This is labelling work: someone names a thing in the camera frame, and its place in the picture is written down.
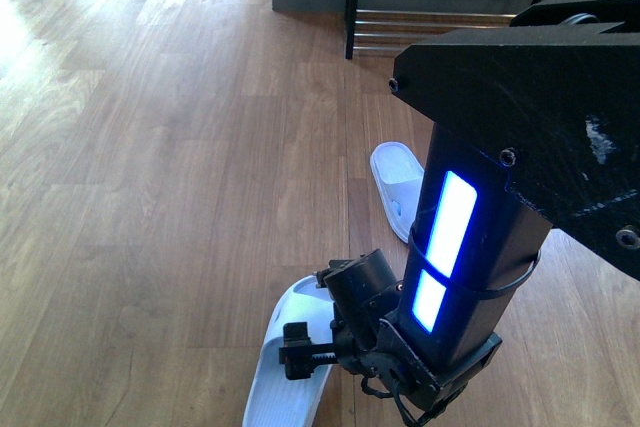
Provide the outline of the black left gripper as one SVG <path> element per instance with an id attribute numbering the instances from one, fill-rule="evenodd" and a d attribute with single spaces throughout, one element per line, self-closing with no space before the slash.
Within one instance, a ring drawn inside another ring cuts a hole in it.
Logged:
<path id="1" fill-rule="evenodd" d="M 429 367 L 392 324 L 403 284 L 380 250 L 357 259 L 331 260 L 312 282 L 333 301 L 333 313 L 321 325 L 329 343 L 310 337 L 305 322 L 287 322 L 279 363 L 289 380 L 309 379 L 322 365 L 339 364 L 362 377 L 364 393 L 392 398 L 408 415 L 408 400 L 425 415 L 439 415 L 491 361 L 502 339 L 495 333 L 467 358 L 442 372 Z"/>

